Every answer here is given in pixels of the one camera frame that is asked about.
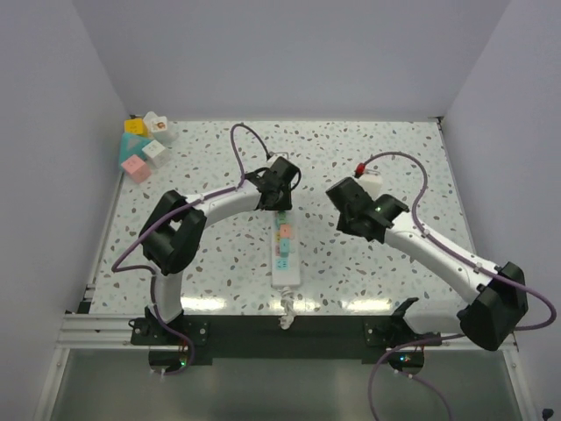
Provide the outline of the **white power strip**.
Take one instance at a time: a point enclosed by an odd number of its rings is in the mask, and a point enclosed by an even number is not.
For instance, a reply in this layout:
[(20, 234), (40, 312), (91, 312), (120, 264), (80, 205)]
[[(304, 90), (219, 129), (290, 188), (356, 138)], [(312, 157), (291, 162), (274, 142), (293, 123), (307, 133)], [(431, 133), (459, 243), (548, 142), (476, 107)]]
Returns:
[(297, 212), (276, 211), (271, 222), (271, 285), (275, 289), (297, 288), (302, 284)]

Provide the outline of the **white cube plug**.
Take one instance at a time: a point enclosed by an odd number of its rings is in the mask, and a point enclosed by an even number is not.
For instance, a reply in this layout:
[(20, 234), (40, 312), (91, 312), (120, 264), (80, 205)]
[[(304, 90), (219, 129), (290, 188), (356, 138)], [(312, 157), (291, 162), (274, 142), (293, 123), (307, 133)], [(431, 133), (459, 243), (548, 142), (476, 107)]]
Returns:
[(171, 158), (170, 150), (157, 140), (152, 140), (142, 148), (147, 160), (156, 168), (166, 165)]

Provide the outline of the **pink cube plug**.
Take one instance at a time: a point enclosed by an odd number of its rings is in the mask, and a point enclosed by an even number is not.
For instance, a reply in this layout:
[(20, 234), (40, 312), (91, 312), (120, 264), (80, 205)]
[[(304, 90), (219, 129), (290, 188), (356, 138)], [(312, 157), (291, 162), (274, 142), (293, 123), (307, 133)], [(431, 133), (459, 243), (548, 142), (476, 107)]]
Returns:
[(136, 154), (120, 164), (124, 172), (137, 184), (146, 181), (152, 174), (148, 164)]

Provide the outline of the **teal triangular socket block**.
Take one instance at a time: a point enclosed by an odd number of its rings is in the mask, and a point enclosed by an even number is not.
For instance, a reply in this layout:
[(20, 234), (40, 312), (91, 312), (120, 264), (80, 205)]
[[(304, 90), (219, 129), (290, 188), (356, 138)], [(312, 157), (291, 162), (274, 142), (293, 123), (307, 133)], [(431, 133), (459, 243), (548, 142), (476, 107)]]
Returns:
[(121, 137), (118, 155), (118, 164), (122, 164), (131, 158), (133, 155), (137, 155), (141, 160), (146, 160), (146, 155), (143, 152), (143, 148), (150, 143), (149, 138), (139, 136), (130, 132), (124, 132)]

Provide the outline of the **green plug adapter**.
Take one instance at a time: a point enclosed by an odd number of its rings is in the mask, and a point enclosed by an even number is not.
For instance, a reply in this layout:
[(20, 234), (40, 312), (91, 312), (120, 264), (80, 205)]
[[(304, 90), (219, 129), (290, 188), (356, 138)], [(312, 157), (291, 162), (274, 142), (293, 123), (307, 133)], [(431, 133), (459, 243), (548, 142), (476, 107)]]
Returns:
[(276, 214), (276, 220), (280, 225), (288, 223), (288, 214), (285, 211), (279, 211)]

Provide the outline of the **salmon plug adapter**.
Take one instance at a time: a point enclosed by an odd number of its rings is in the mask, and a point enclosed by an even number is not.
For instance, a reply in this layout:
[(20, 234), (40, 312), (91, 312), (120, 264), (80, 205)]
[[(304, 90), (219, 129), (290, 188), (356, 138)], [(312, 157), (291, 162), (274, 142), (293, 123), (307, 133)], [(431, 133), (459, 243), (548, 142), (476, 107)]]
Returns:
[(294, 230), (290, 224), (282, 224), (279, 228), (281, 239), (292, 239), (294, 237)]

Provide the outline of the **teal plug adapter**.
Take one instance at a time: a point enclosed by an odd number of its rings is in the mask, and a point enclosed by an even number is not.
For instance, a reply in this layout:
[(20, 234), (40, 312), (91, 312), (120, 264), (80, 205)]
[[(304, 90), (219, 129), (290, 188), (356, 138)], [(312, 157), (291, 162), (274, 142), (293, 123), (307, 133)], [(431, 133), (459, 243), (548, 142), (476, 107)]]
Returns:
[(279, 255), (281, 257), (287, 257), (291, 253), (290, 239), (280, 239), (278, 248), (279, 248)]

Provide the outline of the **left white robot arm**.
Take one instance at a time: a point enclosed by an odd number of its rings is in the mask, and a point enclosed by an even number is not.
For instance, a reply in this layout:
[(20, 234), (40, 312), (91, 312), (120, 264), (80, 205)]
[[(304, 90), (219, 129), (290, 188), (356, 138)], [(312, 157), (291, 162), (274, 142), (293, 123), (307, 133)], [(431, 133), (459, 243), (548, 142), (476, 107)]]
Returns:
[(154, 317), (151, 334), (162, 344), (181, 336), (181, 279), (193, 261), (205, 229), (249, 211), (271, 211), (272, 280), (281, 292), (280, 327), (288, 329), (295, 319), (291, 294), (301, 284), (297, 228), (292, 192), (302, 179), (301, 170), (285, 157), (270, 158), (263, 168), (242, 175), (241, 183), (199, 196), (165, 193), (141, 230), (145, 258), (154, 263), (149, 313)]

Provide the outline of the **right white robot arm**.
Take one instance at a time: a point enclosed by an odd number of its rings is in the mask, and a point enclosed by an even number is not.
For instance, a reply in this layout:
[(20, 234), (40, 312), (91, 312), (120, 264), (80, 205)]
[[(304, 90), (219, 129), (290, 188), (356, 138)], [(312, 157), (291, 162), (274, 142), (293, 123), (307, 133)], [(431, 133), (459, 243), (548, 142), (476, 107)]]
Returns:
[(521, 268), (498, 266), (468, 253), (430, 227), (417, 223), (394, 196), (372, 198), (346, 177), (326, 190), (339, 212), (337, 230), (397, 249), (445, 281), (466, 302), (457, 314), (460, 331), (475, 345), (497, 350), (528, 311)]

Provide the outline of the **yellow cube plug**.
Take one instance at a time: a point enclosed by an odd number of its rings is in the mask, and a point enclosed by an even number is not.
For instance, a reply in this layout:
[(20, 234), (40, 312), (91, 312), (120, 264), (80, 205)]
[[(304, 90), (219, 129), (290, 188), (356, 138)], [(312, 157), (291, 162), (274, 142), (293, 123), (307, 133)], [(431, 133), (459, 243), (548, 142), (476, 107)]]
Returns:
[(130, 118), (125, 120), (124, 131), (145, 138), (148, 136), (148, 129), (142, 118)]

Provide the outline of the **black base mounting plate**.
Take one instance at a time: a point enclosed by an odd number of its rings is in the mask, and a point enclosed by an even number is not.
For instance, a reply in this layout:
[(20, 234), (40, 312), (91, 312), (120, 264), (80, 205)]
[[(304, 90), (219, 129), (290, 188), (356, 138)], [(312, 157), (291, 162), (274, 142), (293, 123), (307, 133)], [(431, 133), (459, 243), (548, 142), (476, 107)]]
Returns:
[(219, 359), (361, 360), (374, 363), (388, 348), (438, 333), (414, 333), (402, 314), (390, 316), (298, 316), (286, 330), (276, 316), (182, 316), (176, 336), (147, 313), (128, 322), (131, 344), (149, 348), (151, 367), (209, 366)]

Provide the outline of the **white cube with picture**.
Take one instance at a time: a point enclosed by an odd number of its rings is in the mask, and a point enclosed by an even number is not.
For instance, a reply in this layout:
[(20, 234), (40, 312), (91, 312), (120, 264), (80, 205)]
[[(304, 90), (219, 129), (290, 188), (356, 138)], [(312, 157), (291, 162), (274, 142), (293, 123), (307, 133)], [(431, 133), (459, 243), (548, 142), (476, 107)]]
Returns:
[(177, 133), (172, 129), (167, 117), (148, 111), (143, 117), (143, 122), (149, 135), (160, 143), (169, 144), (176, 140)]

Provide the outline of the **aluminium frame rail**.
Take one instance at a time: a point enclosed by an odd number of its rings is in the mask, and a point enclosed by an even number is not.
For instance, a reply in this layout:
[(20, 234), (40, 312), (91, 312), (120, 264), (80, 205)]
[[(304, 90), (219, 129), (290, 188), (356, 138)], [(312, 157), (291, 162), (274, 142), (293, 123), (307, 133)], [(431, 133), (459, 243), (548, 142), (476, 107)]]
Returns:
[(55, 345), (68, 349), (131, 348), (132, 315), (67, 314)]

